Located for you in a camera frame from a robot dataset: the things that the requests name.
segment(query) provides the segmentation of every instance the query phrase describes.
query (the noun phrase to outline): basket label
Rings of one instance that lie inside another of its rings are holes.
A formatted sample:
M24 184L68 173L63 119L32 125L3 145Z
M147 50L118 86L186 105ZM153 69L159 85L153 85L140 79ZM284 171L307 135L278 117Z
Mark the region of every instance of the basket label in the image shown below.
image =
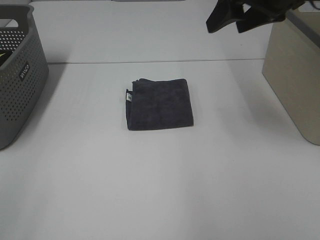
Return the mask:
M30 70L30 65L28 62L25 62L25 65L23 66L22 70L19 73L19 78L20 78L21 82L25 79L29 70Z

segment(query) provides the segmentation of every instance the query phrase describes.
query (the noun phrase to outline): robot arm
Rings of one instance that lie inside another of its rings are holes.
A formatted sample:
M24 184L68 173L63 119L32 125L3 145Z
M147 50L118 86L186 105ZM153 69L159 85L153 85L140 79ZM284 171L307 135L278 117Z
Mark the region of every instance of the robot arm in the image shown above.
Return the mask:
M238 32L243 33L264 24L284 21L288 10L304 3L305 0L218 0L206 25L209 33L214 33L236 22ZM244 4L250 6L246 12Z

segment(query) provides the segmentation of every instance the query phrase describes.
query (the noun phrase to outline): dark gray towel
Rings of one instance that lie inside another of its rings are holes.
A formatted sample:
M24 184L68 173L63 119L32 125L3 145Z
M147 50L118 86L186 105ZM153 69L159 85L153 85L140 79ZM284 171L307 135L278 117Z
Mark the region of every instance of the dark gray towel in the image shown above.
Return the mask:
M129 130L172 129L194 125L185 79L151 81L142 78L132 82L132 91L127 89L126 93Z

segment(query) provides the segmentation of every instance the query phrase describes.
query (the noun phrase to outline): beige box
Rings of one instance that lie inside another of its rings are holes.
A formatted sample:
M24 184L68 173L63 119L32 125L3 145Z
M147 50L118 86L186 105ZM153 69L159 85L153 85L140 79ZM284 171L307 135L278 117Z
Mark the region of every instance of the beige box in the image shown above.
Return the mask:
M262 73L302 136L320 145L320 13L290 12L272 28Z

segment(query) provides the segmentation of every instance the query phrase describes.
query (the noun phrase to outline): microfiber cloth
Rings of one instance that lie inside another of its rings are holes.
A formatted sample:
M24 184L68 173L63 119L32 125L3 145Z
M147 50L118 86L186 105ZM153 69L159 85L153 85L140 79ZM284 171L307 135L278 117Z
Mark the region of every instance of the microfiber cloth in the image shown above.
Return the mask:
M126 121L129 130L193 126L187 81L151 81L141 78L132 82L132 91L126 90Z

